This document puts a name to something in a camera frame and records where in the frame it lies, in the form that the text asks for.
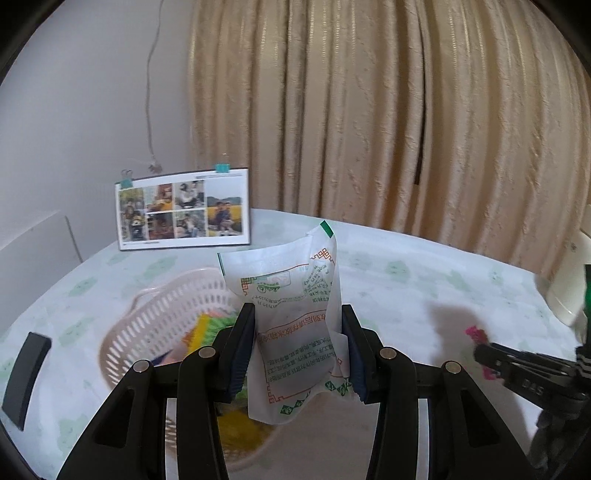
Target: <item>white plastic basket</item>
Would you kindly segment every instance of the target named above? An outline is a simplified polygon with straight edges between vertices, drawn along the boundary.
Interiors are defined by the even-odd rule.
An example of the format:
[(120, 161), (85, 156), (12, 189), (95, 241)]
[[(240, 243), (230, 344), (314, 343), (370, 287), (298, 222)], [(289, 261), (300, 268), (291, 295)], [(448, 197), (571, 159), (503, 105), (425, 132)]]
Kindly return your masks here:
[[(138, 306), (147, 294), (153, 297)], [(164, 286), (140, 291), (101, 344), (99, 365), (103, 377), (114, 388), (137, 360), (152, 361), (173, 350), (202, 313), (214, 310), (231, 316), (241, 307), (242, 301), (226, 288), (221, 272), (215, 268), (191, 270)], [(165, 442), (176, 452), (176, 423), (171, 417), (166, 418)], [(248, 456), (225, 449), (227, 468), (236, 470), (251, 463), (270, 441), (271, 437)]]

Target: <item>binder clip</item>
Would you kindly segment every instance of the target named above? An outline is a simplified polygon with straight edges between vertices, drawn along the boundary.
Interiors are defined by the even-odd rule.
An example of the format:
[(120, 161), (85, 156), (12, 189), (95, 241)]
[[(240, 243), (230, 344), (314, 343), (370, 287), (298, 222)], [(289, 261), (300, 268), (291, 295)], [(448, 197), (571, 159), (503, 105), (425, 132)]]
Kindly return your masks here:
[(134, 186), (134, 182), (131, 178), (133, 172), (131, 170), (121, 170), (121, 181), (119, 185), (121, 185), (121, 189), (130, 189)]
[(217, 163), (216, 164), (216, 173), (230, 173), (230, 164), (229, 163)]

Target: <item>cable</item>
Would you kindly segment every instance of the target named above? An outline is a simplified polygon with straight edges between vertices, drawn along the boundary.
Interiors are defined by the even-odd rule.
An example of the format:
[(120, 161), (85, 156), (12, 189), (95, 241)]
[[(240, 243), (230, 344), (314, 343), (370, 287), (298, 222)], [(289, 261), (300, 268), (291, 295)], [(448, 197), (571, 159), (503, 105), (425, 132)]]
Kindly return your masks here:
[(156, 35), (154, 37), (154, 42), (152, 43), (152, 47), (150, 48), (150, 53), (148, 53), (148, 62), (146, 65), (146, 103), (145, 103), (145, 110), (146, 110), (146, 124), (148, 127), (148, 149), (150, 150), (150, 155), (152, 155), (152, 163), (150, 164), (150, 172), (158, 175), (162, 173), (162, 165), (160, 162), (156, 160), (156, 155), (154, 155), (154, 145), (152, 144), (152, 121), (150, 119), (150, 97), (151, 97), (151, 90), (150, 90), (150, 63), (152, 62), (152, 56), (154, 55), (154, 50), (156, 50), (156, 44), (158, 43), (158, 39), (160, 37), (160, 24), (162, 22), (162, 6), (164, 5), (164, 0), (160, 0), (160, 6), (158, 7), (158, 27), (156, 28)]

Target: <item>floral tablecloth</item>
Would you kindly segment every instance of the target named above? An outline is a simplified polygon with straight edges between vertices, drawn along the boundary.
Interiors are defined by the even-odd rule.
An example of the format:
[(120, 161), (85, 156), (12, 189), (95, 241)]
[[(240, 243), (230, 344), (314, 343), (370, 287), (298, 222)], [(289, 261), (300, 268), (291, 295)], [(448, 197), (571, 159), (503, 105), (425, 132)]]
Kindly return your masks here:
[[(28, 332), (53, 340), (33, 390), (25, 430), (19, 432), (0, 412), (33, 470), (56, 478), (109, 394), (99, 370), (100, 343), (139, 290), (166, 283), (186, 270), (217, 267), (220, 251), (290, 242), (319, 222), (253, 210), (249, 247), (119, 252), (112, 244), (49, 289), (0, 336), (0, 398)], [(338, 243), (342, 300), (353, 305), (360, 322), (375, 330), (385, 345), (417, 362), (459, 361), (527, 449), (539, 409), (504, 389), (500, 381), (485, 378), (472, 359), (473, 342), (466, 330), (476, 326), (491, 341), (573, 359), (576, 338), (546, 306), (534, 274), (399, 233), (329, 223)], [(426, 478), (424, 403), (420, 413), (417, 478)], [(321, 395), (281, 430), (253, 465), (231, 477), (365, 478), (376, 417), (376, 406)], [(168, 466), (168, 478), (173, 478), (174, 461)]]

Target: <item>beige curtain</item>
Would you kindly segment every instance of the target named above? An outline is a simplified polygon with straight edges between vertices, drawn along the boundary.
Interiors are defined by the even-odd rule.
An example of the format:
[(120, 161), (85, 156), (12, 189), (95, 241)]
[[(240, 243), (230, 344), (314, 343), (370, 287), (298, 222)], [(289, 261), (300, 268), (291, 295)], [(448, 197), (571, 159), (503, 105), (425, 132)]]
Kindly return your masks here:
[(198, 168), (255, 207), (551, 274), (589, 192), (589, 77), (529, 0), (198, 2)]

